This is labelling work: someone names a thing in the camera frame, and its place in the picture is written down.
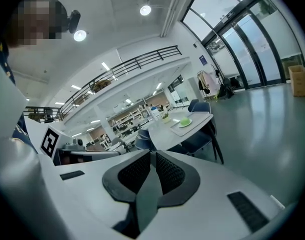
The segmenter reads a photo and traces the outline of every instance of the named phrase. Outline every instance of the white column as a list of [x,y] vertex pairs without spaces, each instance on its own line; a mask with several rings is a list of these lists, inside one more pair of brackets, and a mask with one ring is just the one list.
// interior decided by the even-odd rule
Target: white column
[[95,106],[94,110],[96,112],[96,115],[97,115],[98,119],[100,120],[102,128],[105,130],[109,139],[111,141],[113,141],[113,139],[116,138],[117,136],[115,135],[113,129],[111,128],[108,121],[106,120],[107,115],[98,106]]

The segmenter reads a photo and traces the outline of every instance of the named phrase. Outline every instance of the black mesh panel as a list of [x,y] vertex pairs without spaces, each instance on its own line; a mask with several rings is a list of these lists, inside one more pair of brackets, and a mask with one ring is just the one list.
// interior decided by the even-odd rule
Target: black mesh panel
[[118,173],[118,180],[127,189],[137,194],[150,172],[150,164],[150,153],[147,153],[143,157],[122,169]]
[[159,176],[162,193],[165,195],[184,182],[185,172],[162,155],[157,153],[156,156],[156,172]]

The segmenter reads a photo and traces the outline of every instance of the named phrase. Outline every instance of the ceiling light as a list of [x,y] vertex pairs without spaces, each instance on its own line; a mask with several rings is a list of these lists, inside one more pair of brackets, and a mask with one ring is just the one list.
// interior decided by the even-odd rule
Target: ceiling light
[[152,8],[149,5],[144,5],[143,7],[140,8],[140,14],[143,16],[150,14],[151,11]]
[[76,136],[81,135],[81,134],[82,134],[82,132],[77,133],[77,134],[75,134],[75,135],[73,135],[73,136],[71,136],[71,137],[73,138],[73,137],[76,137]]
[[78,86],[76,86],[76,85],[72,85],[71,87],[72,87],[72,88],[75,88],[75,89],[77,89],[77,90],[81,90],[81,88],[78,87]]
[[84,40],[87,36],[87,33],[84,30],[78,30],[73,34],[73,39],[77,42]]
[[111,69],[106,65],[105,62],[101,63],[101,65],[102,65],[107,71],[111,70]]

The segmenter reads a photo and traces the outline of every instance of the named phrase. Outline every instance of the ceiling beam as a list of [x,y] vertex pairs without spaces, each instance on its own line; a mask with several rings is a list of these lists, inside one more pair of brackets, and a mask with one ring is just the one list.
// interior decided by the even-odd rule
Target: ceiling beam
[[19,72],[19,71],[16,71],[16,70],[12,70],[12,73],[13,73],[15,76],[17,75],[17,76],[19,76],[19,77],[21,77],[21,78],[28,79],[28,80],[32,80],[32,81],[35,81],[35,82],[39,82],[39,83],[48,85],[48,81],[43,80],[43,79],[39,79],[39,78],[34,77],[34,76],[32,76],[32,75],[25,74],[25,73],[22,73],[22,72]]
[[117,31],[117,23],[116,23],[116,18],[115,18],[115,13],[114,13],[114,7],[113,7],[112,0],[106,0],[106,9],[109,13],[109,18],[110,18],[110,22],[112,24],[113,30],[116,32]]

